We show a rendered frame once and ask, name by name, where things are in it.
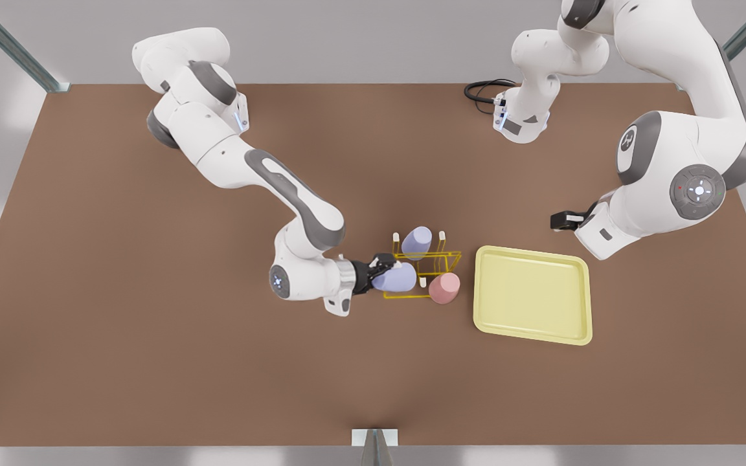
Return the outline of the lavender cup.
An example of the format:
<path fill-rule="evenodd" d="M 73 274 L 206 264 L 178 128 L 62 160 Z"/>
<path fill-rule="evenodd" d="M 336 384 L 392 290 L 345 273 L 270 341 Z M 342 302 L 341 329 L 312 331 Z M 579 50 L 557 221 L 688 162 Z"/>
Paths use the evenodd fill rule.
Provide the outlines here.
<path fill-rule="evenodd" d="M 433 240 L 432 231 L 420 225 L 420 227 L 414 228 L 405 239 L 401 242 L 401 253 L 405 255 L 408 260 L 418 261 L 422 260 L 429 251 L 431 242 Z"/>
<path fill-rule="evenodd" d="M 372 286 L 389 293 L 404 293 L 414 289 L 416 283 L 417 274 L 411 263 L 397 262 L 393 268 L 373 278 Z"/>

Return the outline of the pale yellow tray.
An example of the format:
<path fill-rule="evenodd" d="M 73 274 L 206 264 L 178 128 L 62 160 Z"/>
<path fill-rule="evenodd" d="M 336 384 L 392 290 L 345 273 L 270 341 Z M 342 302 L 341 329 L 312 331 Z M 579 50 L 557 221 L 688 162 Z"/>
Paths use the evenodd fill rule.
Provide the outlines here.
<path fill-rule="evenodd" d="M 576 256 L 481 247 L 475 256 L 473 323 L 483 333 L 589 344 L 588 265 Z"/>

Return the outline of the pink cup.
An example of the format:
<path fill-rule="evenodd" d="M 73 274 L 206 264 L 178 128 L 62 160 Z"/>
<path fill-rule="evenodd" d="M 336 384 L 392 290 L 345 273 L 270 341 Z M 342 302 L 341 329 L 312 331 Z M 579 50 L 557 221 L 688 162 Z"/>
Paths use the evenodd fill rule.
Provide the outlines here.
<path fill-rule="evenodd" d="M 427 294 L 436 304 L 449 304 L 458 296 L 460 278 L 455 272 L 445 272 L 433 278 L 427 286 Z"/>

